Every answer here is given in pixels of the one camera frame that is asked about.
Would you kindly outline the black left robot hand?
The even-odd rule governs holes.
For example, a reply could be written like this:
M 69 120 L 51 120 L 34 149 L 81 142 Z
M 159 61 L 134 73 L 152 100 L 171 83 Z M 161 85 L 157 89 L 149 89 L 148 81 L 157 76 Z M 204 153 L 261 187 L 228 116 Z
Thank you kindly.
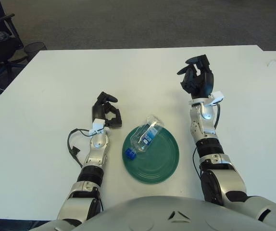
M 92 121 L 95 119 L 101 119 L 104 120 L 105 127 L 120 128 L 122 126 L 120 111 L 110 104 L 117 102 L 117 98 L 102 91 L 97 97 L 97 101 L 92 106 Z M 106 115 L 109 112 L 113 113 L 115 117 L 107 119 Z

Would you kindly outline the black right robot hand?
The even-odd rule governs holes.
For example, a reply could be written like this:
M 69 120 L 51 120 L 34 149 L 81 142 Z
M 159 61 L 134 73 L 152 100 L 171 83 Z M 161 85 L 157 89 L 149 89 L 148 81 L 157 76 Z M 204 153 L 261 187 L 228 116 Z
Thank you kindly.
M 182 88 L 191 94 L 192 99 L 208 98 L 213 91 L 214 77 L 207 56 L 192 57 L 185 63 L 187 66 L 177 72 L 177 75 L 184 74 L 180 82 Z

